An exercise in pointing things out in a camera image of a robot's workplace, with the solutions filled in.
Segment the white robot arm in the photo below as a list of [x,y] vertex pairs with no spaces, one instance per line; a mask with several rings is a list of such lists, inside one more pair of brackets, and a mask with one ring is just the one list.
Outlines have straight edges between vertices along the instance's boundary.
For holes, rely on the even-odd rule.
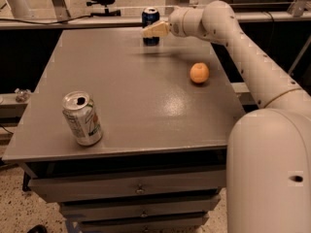
[[311,96],[244,33],[223,1],[177,8],[143,34],[224,46],[258,106],[236,122],[227,143],[227,232],[311,233]]

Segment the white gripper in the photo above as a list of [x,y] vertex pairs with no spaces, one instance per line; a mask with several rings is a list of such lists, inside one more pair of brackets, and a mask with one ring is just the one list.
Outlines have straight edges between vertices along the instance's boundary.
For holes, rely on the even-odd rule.
[[166,37],[170,32],[177,37],[202,38],[205,28],[202,25],[202,9],[177,8],[168,18],[168,23],[159,20],[142,29],[144,38]]

